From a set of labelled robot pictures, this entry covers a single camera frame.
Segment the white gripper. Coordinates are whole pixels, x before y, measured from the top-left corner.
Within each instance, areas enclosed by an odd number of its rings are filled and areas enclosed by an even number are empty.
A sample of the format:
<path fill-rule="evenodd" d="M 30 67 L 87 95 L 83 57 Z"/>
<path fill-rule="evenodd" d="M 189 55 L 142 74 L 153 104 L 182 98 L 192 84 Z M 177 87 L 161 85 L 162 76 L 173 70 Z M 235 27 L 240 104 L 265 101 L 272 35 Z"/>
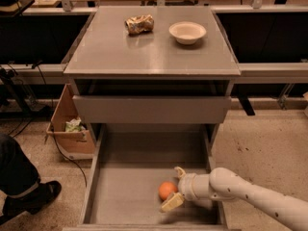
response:
<path fill-rule="evenodd" d="M 173 209 L 181 206 L 184 200 L 194 201 L 198 200 L 196 192 L 194 190 L 194 181 L 197 179 L 196 173 L 186 173 L 181 167 L 175 167 L 174 170 L 179 178 L 178 191 L 172 192 L 167 199 L 162 203 L 160 211 L 167 213 Z"/>

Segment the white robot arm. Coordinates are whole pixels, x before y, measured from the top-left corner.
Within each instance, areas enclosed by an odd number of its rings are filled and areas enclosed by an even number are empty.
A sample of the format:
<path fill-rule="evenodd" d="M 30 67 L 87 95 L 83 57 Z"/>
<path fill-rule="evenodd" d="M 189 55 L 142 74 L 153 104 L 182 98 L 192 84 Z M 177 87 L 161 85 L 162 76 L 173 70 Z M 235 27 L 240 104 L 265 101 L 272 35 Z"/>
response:
<path fill-rule="evenodd" d="M 246 201 L 292 231 L 308 231 L 308 203 L 301 199 L 254 185 L 237 173 L 214 168 L 208 174 L 187 173 L 174 168 L 179 179 L 178 192 L 172 192 L 162 203 L 163 213 L 181 206 L 185 201 L 229 201 L 235 198 Z"/>

